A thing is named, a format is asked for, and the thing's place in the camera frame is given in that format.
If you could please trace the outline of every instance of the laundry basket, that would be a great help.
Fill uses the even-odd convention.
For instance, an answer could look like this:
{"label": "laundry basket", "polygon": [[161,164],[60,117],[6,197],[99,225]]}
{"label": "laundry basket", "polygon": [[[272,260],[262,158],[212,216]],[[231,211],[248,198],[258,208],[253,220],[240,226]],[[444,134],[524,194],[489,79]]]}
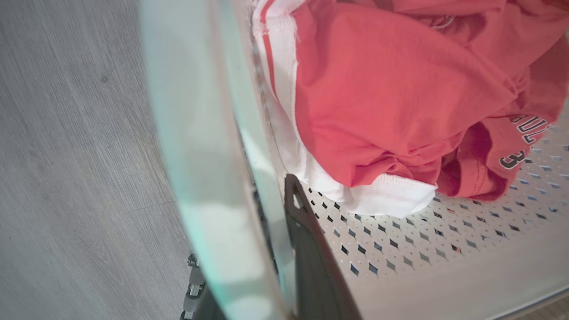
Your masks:
{"label": "laundry basket", "polygon": [[[285,318],[294,304],[294,273],[280,274],[280,287],[289,290],[280,294],[269,273],[247,271],[256,265],[267,271],[272,262],[258,217],[250,214],[246,162],[236,146],[245,145],[263,209],[274,221],[283,215],[278,190],[286,173],[264,113],[251,3],[156,3],[141,6],[149,87],[188,236],[229,318]],[[497,202],[437,195],[423,211],[396,219],[354,215],[318,190],[304,190],[365,319],[500,318],[569,288],[568,110]],[[248,237],[234,237],[240,232]],[[279,270],[293,259],[285,234],[273,239],[274,248],[281,246]],[[221,276],[231,272],[234,278]],[[246,278],[254,281],[236,289],[232,281]],[[266,299],[235,303],[243,292]]]}

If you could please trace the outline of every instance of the gray wood floor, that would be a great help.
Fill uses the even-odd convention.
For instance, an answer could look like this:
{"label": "gray wood floor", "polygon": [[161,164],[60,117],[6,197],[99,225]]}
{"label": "gray wood floor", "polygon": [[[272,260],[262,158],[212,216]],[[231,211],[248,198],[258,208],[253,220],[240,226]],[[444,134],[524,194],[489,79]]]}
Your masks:
{"label": "gray wood floor", "polygon": [[177,319],[134,0],[0,1],[0,319]]}

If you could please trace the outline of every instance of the clothing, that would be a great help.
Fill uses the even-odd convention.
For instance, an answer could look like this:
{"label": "clothing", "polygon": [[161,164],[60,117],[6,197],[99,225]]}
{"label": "clothing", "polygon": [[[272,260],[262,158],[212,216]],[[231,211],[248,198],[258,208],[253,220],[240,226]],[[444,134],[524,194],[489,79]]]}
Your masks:
{"label": "clothing", "polygon": [[279,152],[298,155],[287,169],[359,214],[404,216],[437,185],[501,196],[566,97],[567,13],[530,0],[351,2],[261,0],[253,14],[271,123],[290,124],[275,130],[289,142]]}

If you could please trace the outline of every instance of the white fabric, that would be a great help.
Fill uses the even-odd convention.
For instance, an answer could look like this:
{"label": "white fabric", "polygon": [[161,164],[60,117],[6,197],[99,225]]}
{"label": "white fabric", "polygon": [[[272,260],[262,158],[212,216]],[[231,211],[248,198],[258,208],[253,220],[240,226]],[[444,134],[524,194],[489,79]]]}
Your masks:
{"label": "white fabric", "polygon": [[273,53],[276,97],[267,95],[267,112],[281,160],[289,173],[328,199],[359,215],[390,215],[403,218],[424,209],[437,186],[381,174],[368,186],[348,188],[335,181],[302,143],[295,120],[296,22],[290,13],[303,0],[274,0],[267,10],[266,25],[261,12],[270,0],[260,0],[253,13],[253,35],[261,56],[267,91],[272,92],[269,62],[263,35],[268,34]]}

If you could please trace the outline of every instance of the red fabric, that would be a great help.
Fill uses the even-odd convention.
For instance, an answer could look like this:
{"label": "red fabric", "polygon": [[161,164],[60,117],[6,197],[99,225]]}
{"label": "red fabric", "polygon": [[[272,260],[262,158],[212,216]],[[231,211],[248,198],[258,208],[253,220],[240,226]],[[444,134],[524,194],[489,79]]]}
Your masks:
{"label": "red fabric", "polygon": [[[519,168],[500,159],[509,166],[529,151],[523,136],[559,116],[567,13],[530,0],[350,2],[311,0],[293,13],[295,118],[308,151],[349,187],[388,173],[448,195],[500,196]],[[524,114],[547,124],[522,134],[510,120]]]}

